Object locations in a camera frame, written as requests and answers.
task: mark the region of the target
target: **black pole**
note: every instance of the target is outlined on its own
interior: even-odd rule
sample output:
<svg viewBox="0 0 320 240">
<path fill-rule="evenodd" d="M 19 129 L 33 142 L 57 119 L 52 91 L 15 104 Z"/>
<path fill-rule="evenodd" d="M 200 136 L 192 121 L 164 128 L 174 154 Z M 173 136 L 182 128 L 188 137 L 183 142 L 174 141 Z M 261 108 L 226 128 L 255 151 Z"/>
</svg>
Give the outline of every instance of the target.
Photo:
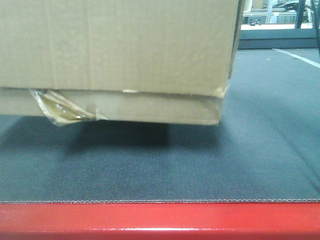
<svg viewBox="0 0 320 240">
<path fill-rule="evenodd" d="M 316 7 L 315 0 L 311 0 L 311 7 L 314 12 L 313 28 L 315 29 L 316 43 L 318 46 L 319 56 L 320 56 L 319 3 L 318 3 L 318 7 Z"/>
<path fill-rule="evenodd" d="M 304 11 L 306 6 L 306 0 L 299 0 L 298 7 L 296 10 L 296 19 L 295 19 L 295 29 L 300 29 L 301 24 L 304 20 Z"/>
<path fill-rule="evenodd" d="M 320 25 L 320 1 L 318 1 L 318 7 L 317 7 L 316 12 L 318 13 L 318 27 L 319 27 L 319 25 Z"/>
</svg>

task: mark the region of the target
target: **gray carpet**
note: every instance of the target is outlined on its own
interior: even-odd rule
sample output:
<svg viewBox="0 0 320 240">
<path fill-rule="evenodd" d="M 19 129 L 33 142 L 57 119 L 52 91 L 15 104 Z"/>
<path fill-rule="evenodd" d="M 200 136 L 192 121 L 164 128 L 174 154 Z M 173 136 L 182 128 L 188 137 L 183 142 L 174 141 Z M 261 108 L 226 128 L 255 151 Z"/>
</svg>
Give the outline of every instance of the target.
<svg viewBox="0 0 320 240">
<path fill-rule="evenodd" d="M 0 202 L 318 201 L 319 104 L 320 68 L 241 50 L 218 127 L 2 115 Z"/>
</svg>

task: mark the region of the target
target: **metal pole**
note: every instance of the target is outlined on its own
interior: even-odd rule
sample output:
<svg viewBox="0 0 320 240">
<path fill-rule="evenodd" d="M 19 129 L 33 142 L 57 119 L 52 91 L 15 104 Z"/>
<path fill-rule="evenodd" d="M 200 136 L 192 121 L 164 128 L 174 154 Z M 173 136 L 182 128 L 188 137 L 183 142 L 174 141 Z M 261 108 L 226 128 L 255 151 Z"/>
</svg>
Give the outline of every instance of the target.
<svg viewBox="0 0 320 240">
<path fill-rule="evenodd" d="M 268 15 L 266 16 L 265 23 L 269 24 L 271 20 L 271 14 L 272 14 L 272 5 L 273 5 L 273 0 L 269 0 L 268 4 Z"/>
<path fill-rule="evenodd" d="M 304 20 L 304 11 L 306 6 L 306 0 L 299 0 L 298 8 L 296 10 L 295 29 L 300 29 Z"/>
</svg>

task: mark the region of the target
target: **gray surface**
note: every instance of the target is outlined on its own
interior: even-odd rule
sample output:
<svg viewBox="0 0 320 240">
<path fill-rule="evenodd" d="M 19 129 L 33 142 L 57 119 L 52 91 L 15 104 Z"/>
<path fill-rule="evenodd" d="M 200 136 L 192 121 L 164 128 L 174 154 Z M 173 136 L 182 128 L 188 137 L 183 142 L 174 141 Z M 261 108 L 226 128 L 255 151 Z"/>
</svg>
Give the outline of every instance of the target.
<svg viewBox="0 0 320 240">
<path fill-rule="evenodd" d="M 0 116 L 0 202 L 320 200 L 319 76 L 239 51 L 218 127 Z"/>
<path fill-rule="evenodd" d="M 314 48 L 286 49 L 286 51 L 292 54 L 296 54 L 300 57 L 309 59 L 311 61 L 314 61 L 315 63 L 318 63 L 318 64 L 320 63 L 319 52 Z"/>
</svg>

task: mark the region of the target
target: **red edge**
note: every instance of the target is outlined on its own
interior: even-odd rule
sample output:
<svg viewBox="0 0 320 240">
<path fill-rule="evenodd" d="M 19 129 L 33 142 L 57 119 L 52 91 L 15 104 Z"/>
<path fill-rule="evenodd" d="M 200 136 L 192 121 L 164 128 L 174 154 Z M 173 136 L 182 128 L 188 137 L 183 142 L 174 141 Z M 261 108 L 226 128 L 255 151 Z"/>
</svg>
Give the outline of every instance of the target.
<svg viewBox="0 0 320 240">
<path fill-rule="evenodd" d="M 0 239 L 320 239 L 320 203 L 0 204 Z"/>
</svg>

